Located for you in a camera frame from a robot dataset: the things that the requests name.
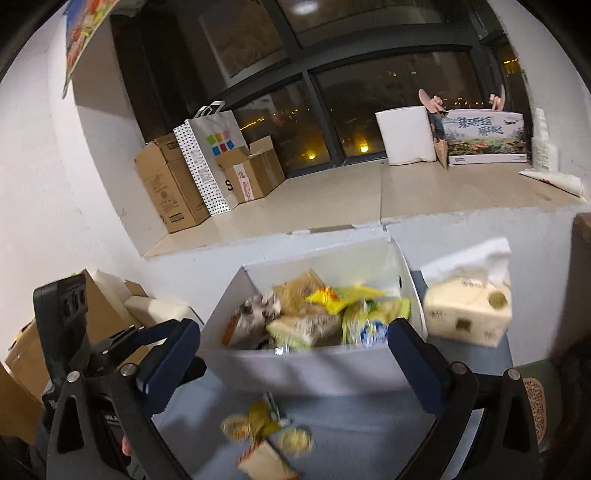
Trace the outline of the large patterned snack bag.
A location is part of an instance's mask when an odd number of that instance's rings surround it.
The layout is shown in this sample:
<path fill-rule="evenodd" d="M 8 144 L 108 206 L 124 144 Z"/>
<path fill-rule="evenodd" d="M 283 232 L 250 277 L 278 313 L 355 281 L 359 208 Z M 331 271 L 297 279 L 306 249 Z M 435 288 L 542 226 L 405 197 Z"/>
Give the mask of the large patterned snack bag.
<path fill-rule="evenodd" d="M 280 299 L 273 292 L 257 294 L 240 304 L 231 315 L 221 338 L 225 347 L 256 344 L 266 325 L 280 317 Z"/>

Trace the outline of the dark yellow snack packet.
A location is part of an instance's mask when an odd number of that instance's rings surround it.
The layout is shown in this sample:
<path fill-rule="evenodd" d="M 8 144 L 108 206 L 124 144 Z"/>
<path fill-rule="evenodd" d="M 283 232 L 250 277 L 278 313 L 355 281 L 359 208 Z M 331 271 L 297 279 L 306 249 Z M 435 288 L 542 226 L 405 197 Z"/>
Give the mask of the dark yellow snack packet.
<path fill-rule="evenodd" d="M 279 432 L 283 427 L 273 418 L 269 405 L 263 400 L 257 400 L 249 405 L 249 430 L 254 443 L 262 441 Z"/>

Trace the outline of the cream plaid-edged snack pack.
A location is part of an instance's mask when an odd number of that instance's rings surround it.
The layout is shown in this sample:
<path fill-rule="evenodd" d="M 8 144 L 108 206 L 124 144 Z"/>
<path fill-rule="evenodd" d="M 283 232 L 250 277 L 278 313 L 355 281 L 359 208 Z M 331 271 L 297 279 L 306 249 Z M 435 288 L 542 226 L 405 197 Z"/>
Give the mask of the cream plaid-edged snack pack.
<path fill-rule="evenodd" d="M 252 445 L 236 463 L 238 469 L 253 480 L 294 480 L 301 474 L 280 457 L 266 440 Z"/>

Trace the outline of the round yellow pastry pack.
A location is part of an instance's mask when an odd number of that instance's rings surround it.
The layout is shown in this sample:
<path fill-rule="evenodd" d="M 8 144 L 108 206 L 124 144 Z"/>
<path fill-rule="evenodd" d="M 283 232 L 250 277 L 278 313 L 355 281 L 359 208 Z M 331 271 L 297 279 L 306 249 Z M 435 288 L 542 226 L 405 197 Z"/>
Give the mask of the round yellow pastry pack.
<path fill-rule="evenodd" d="M 283 454 L 293 457 L 306 455 L 314 448 L 314 439 L 310 432 L 303 428 L 287 428 L 280 433 L 277 443 Z"/>

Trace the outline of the tissue pack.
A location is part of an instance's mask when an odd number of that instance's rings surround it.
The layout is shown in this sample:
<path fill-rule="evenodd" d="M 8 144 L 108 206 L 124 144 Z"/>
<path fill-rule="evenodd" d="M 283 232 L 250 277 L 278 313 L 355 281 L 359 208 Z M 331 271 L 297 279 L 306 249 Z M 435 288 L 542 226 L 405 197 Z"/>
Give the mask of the tissue pack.
<path fill-rule="evenodd" d="M 421 267 L 428 333 L 496 348 L 513 318 L 507 238 L 489 239 Z"/>

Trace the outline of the yellow snack bag in box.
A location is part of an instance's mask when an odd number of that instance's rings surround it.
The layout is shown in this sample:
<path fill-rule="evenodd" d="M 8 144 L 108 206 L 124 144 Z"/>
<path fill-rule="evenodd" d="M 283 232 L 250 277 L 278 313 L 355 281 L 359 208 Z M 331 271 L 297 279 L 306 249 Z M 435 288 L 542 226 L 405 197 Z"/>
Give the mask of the yellow snack bag in box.
<path fill-rule="evenodd" d="M 329 314 L 336 315 L 360 300 L 373 300 L 386 295 L 386 291 L 366 286 L 342 288 L 322 286 L 305 297 L 305 300 L 323 306 Z"/>

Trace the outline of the large cardboard box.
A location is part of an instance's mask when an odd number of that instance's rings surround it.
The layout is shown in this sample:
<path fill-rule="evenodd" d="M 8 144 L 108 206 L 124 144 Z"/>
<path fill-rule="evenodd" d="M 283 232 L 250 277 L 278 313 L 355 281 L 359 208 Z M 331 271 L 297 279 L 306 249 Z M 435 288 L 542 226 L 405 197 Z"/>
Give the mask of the large cardboard box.
<path fill-rule="evenodd" d="M 149 142 L 134 163 L 169 233 L 200 225 L 211 216 L 173 133 Z"/>

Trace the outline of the small open cardboard box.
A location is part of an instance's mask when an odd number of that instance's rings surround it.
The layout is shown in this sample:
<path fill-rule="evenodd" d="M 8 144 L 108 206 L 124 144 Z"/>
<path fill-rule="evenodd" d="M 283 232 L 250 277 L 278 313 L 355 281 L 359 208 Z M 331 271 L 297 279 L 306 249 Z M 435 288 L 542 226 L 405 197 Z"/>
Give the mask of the small open cardboard box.
<path fill-rule="evenodd" d="M 216 162 L 239 203 L 265 198 L 286 179 L 270 136 L 228 150 Z"/>

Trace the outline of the dotted paper bag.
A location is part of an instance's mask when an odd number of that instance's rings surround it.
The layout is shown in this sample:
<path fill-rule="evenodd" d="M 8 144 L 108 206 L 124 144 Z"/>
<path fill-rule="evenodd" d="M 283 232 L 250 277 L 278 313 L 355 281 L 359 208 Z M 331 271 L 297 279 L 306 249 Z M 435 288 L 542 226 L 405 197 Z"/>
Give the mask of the dotted paper bag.
<path fill-rule="evenodd" d="M 228 183 L 218 160 L 224 153 L 245 147 L 245 139 L 235 115 L 217 100 L 202 106 L 192 119 L 173 129 L 189 173 L 211 216 L 238 206 L 238 198 Z"/>

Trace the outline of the white foam box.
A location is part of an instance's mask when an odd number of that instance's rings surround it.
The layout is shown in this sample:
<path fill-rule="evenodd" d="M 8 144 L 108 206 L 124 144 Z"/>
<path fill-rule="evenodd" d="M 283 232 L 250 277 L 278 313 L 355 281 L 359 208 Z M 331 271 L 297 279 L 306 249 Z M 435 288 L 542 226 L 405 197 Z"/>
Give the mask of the white foam box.
<path fill-rule="evenodd" d="M 394 108 L 376 113 L 390 166 L 437 160 L 427 109 Z"/>

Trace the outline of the printed landscape box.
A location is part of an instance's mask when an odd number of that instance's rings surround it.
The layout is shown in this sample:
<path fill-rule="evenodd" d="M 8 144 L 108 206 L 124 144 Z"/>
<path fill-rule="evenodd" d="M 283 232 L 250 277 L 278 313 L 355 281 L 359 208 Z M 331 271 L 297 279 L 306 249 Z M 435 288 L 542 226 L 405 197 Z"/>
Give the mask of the printed landscape box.
<path fill-rule="evenodd" d="M 442 120 L 450 166 L 527 163 L 522 113 L 453 109 Z"/>

